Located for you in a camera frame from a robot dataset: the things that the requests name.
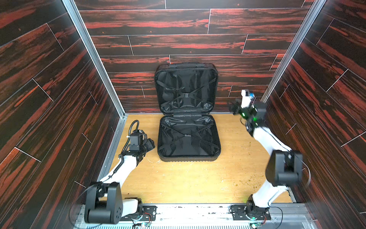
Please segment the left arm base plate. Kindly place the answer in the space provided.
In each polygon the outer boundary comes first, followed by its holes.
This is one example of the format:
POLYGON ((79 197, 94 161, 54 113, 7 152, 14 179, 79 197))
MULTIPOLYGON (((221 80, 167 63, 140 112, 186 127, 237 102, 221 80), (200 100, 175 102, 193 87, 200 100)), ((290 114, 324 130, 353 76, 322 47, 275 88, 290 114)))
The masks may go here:
POLYGON ((157 206, 142 205, 136 213, 123 216, 120 222, 151 222, 156 220, 157 206))

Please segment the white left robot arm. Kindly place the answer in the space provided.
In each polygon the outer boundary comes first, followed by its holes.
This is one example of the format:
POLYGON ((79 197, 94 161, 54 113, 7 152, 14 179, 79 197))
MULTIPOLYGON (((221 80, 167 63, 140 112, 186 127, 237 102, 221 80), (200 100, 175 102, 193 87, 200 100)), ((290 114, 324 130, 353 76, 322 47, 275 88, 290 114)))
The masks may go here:
POLYGON ((127 142, 119 163, 99 182, 86 190, 84 221, 94 224, 117 224, 120 220, 139 219, 143 215, 140 198, 122 198, 121 186, 146 153, 155 148, 150 138, 142 143, 127 142))

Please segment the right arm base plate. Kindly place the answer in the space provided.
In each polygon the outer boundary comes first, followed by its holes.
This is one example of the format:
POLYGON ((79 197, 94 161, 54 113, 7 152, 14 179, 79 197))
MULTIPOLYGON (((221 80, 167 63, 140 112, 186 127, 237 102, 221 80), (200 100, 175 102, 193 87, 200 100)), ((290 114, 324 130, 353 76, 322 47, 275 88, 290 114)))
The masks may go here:
POLYGON ((229 213, 232 215, 234 221, 251 220, 251 221, 265 221, 271 220, 269 208, 259 208, 257 206, 247 205, 231 205, 229 213))

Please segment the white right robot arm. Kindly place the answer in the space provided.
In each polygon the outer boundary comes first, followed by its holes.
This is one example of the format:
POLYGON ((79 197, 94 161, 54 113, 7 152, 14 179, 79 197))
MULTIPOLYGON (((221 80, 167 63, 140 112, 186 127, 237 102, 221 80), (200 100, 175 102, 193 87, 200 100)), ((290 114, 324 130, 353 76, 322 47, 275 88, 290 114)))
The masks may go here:
POLYGON ((301 182, 303 155, 281 142, 267 127, 264 122, 267 108, 265 103, 250 103, 251 98, 235 100, 229 105, 229 111, 241 116, 241 123, 250 136, 259 142, 270 156, 264 184, 246 202, 245 214, 250 220, 255 220, 267 217, 273 201, 288 191, 290 186, 301 182))

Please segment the black hard-shell suitcase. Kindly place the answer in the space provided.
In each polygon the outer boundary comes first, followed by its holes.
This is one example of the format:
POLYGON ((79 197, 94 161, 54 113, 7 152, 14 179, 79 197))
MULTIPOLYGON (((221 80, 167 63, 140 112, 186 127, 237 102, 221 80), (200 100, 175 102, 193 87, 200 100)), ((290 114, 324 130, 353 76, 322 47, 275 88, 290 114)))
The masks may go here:
POLYGON ((213 110, 218 71, 210 63, 164 64, 154 74, 163 162, 215 161, 221 142, 213 110))

